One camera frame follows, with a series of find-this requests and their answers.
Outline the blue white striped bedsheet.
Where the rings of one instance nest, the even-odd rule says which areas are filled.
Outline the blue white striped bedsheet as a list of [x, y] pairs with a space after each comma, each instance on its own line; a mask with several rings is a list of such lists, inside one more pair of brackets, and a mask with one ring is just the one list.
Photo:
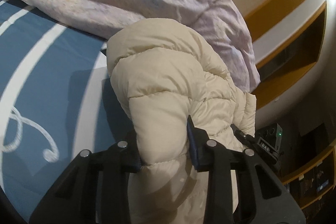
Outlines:
[[1, 189], [24, 221], [80, 151], [103, 151], [132, 127], [103, 39], [1, 0]]

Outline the beige puffer jacket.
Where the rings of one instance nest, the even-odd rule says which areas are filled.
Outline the beige puffer jacket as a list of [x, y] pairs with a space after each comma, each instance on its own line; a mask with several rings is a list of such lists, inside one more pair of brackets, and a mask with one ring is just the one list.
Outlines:
[[202, 223], [209, 176], [191, 164], [187, 121], [242, 151], [232, 129], [255, 133], [256, 97], [234, 84], [200, 34], [172, 19], [143, 19], [120, 30], [108, 40], [106, 59], [142, 160], [129, 180], [131, 222]]

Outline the wooden wall shelf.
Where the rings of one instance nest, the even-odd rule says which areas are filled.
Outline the wooden wall shelf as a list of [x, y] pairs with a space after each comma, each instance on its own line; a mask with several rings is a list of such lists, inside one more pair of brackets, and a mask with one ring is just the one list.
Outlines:
[[319, 59], [327, 0], [267, 0], [245, 17], [261, 83], [257, 108], [291, 88]]

